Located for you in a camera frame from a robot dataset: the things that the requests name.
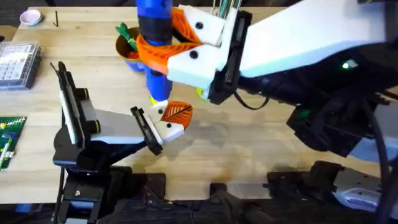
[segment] black clamp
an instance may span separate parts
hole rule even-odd
[[[156,137],[152,130],[150,129],[148,122],[144,117],[144,110],[138,109],[136,106],[131,108],[131,113],[136,117],[139,128],[141,129],[142,134],[144,135],[145,143],[149,150],[155,154],[156,156],[162,153],[162,146],[157,142]]]

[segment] blue cylinder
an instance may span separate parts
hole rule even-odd
[[[153,46],[172,42],[172,0],[137,0],[137,13],[142,36]],[[146,85],[150,95],[157,101],[167,100],[172,91],[172,82],[166,75],[144,67]]]

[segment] orange leaf-shaped object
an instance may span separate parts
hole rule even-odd
[[[189,126],[193,114],[192,106],[188,103],[170,101],[164,111],[161,121],[182,124],[184,129]]]

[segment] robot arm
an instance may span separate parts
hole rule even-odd
[[[358,102],[364,98],[373,111],[383,111],[375,112],[380,122],[381,114],[398,109],[376,94],[398,85],[398,54],[389,45],[395,31],[387,26],[396,15],[385,4],[304,0],[253,25],[250,13],[235,8],[221,19],[188,6],[174,10],[172,19],[185,24],[181,33],[194,44],[171,45],[180,51],[162,66],[157,55],[164,47],[137,46],[144,63],[162,68],[169,80],[202,88],[202,98],[214,104],[231,95],[242,103],[237,89],[290,104],[296,108],[287,124],[310,148],[377,161],[364,153],[375,141]],[[384,137],[393,159],[395,134],[382,129],[390,132]]]

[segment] bowl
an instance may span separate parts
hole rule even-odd
[[[34,26],[38,24],[42,19],[43,15],[35,9],[26,10],[19,16],[20,22],[27,26]]]
[[[133,27],[129,29],[129,33],[133,39],[137,39],[140,31],[138,27]],[[121,35],[119,35],[118,39],[116,40],[116,51],[118,52],[119,56],[125,61],[125,63],[135,72],[144,71],[144,64],[141,60],[139,60],[138,55],[136,58],[128,58],[129,53],[132,51],[132,47]]]

